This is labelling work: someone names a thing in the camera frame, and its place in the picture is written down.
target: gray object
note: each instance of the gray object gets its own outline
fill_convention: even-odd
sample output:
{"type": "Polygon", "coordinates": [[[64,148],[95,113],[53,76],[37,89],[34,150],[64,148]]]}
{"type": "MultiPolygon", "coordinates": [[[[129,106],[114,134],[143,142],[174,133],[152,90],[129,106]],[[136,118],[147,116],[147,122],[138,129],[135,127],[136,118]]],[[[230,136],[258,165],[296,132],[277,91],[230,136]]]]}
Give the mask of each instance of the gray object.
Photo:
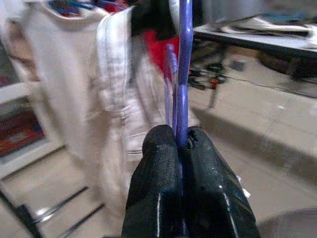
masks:
{"type": "Polygon", "coordinates": [[[245,68],[245,64],[246,64],[245,60],[233,59],[229,67],[236,71],[243,72],[245,68]]]}
{"type": "Polygon", "coordinates": [[[216,28],[269,9],[267,0],[204,0],[203,4],[205,21],[216,28]]]}
{"type": "Polygon", "coordinates": [[[258,225],[262,238],[315,238],[317,207],[288,212],[258,225]]]}
{"type": "Polygon", "coordinates": [[[317,13],[316,0],[274,0],[270,4],[272,9],[282,9],[286,12],[304,12],[310,15],[316,15],[317,13]]]}

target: floor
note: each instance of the floor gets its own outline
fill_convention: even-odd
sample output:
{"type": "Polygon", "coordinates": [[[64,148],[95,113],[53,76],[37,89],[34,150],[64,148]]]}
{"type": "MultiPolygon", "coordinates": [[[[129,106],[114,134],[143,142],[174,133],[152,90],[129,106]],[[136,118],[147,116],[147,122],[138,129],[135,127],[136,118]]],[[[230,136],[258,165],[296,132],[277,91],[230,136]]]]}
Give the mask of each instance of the floor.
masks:
{"type": "MultiPolygon", "coordinates": [[[[260,223],[286,211],[317,206],[317,104],[315,99],[276,89],[288,79],[279,82],[274,73],[259,69],[267,77],[264,82],[253,73],[258,67],[253,63],[243,73],[230,72],[213,108],[207,109],[211,90],[190,88],[189,98],[216,148],[242,178],[260,223]]],[[[39,214],[85,186],[85,177],[81,162],[61,149],[2,182],[16,204],[27,204],[39,214]]],[[[99,205],[86,190],[39,228],[46,238],[56,238],[99,205]]],[[[103,211],[98,212],[69,237],[107,235],[104,217],[103,211]]],[[[30,237],[2,205],[0,231],[4,238],[30,237]]]]}
{"type": "MultiPolygon", "coordinates": [[[[204,46],[204,48],[198,49],[193,53],[192,66],[203,68],[203,65],[217,61],[218,58],[213,57],[215,44],[204,42],[204,46]]],[[[264,67],[257,59],[257,54],[258,52],[254,50],[229,47],[224,60],[226,76],[248,82],[253,84],[253,86],[271,88],[315,99],[317,98],[317,78],[304,78],[304,81],[290,80],[289,75],[264,67]],[[244,70],[236,71],[231,69],[229,66],[231,65],[232,60],[244,61],[244,70]]]]}

